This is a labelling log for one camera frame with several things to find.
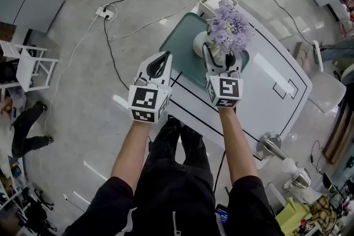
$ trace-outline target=green tray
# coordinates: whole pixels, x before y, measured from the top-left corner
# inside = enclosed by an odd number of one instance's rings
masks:
[[[200,32],[206,31],[206,26],[206,20],[195,13],[189,12],[183,16],[160,47],[160,51],[170,51],[172,53],[172,66],[177,72],[183,72],[185,77],[202,88],[206,86],[205,73],[207,69],[204,66],[203,59],[195,54],[193,41]],[[242,71],[249,61],[249,54],[243,51],[240,56]]]

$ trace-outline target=black sleeve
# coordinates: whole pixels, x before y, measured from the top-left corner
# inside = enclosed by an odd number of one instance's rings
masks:
[[[270,210],[262,181],[258,177],[238,179],[229,197],[229,216],[225,224],[227,235],[284,235]]]
[[[112,177],[97,191],[87,211],[67,227],[63,236],[114,236],[127,225],[133,205],[133,191],[123,180]]]

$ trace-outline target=black shirt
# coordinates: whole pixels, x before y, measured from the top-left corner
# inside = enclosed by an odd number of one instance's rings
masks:
[[[226,235],[283,235],[259,178],[237,180],[230,192]],[[140,178],[136,194],[112,177],[87,211],[64,232],[72,235],[221,235],[215,198],[203,180],[165,167]]]

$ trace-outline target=jacket zipper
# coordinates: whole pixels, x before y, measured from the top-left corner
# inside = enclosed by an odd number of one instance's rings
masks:
[[[181,236],[181,231],[177,230],[177,225],[176,225],[176,212],[172,212],[172,220],[173,220],[173,232],[174,236]]]

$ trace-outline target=white vase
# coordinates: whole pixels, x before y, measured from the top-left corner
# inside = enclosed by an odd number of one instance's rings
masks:
[[[203,58],[203,44],[207,43],[210,47],[211,53],[213,57],[216,57],[217,53],[219,52],[220,48],[215,46],[214,43],[209,39],[207,32],[199,33],[193,41],[193,50],[196,55],[200,58]]]

